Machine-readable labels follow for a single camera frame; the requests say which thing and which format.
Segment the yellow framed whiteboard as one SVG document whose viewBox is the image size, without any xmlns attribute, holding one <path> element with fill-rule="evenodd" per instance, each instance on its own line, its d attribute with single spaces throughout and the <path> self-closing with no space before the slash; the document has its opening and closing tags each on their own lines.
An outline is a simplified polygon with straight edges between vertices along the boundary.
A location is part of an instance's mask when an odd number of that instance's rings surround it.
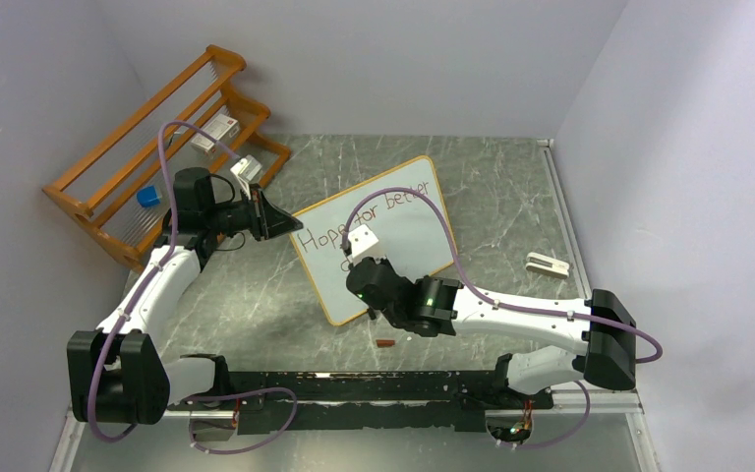
<svg viewBox="0 0 755 472">
<path fill-rule="evenodd" d="M 303 228 L 292 233 L 290 239 L 332 325 L 344 325 L 367 310 L 345 287 L 348 262 L 340 250 L 344 223 L 362 199 L 389 187 L 421 193 L 448 218 L 435 165 L 426 155 L 296 213 Z M 360 207 L 351 227 L 355 229 L 363 224 L 374 229 L 397 273 L 411 280 L 432 275 L 453 264 L 448 235 L 429 206 L 414 195 L 394 191 L 374 197 Z"/>
</svg>

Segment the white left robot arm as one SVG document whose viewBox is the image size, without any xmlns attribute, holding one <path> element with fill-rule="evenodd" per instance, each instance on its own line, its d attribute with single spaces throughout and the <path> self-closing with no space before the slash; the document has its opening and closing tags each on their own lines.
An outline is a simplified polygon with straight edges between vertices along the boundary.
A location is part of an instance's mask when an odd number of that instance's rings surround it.
<svg viewBox="0 0 755 472">
<path fill-rule="evenodd" d="M 135 287 L 94 330 L 68 341 L 67 361 L 74 416 L 81 422 L 152 425 L 167 407 L 195 397 L 217 409 L 235 388 L 226 360 L 186 354 L 164 361 L 157 352 L 181 296 L 217 251 L 221 236 L 248 232 L 263 241 L 302 229 L 294 215 L 272 204 L 253 184 L 233 200 L 217 202 L 214 174 L 204 167 L 178 171 L 176 206 Z"/>
</svg>

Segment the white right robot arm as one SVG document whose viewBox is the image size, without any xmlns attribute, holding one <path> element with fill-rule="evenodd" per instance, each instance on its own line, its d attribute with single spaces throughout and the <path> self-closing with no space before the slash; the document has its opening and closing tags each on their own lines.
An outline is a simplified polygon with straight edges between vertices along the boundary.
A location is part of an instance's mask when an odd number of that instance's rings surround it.
<svg viewBox="0 0 755 472">
<path fill-rule="evenodd" d="M 543 343 L 505 359 L 491 382 L 501 406 L 579 380 L 609 390 L 636 386 L 636 322 L 611 291 L 595 289 L 588 299 L 521 297 L 471 289 L 455 279 L 410 281 L 388 261 L 373 258 L 351 266 L 346 287 L 393 327 L 422 337 L 485 333 Z"/>
</svg>

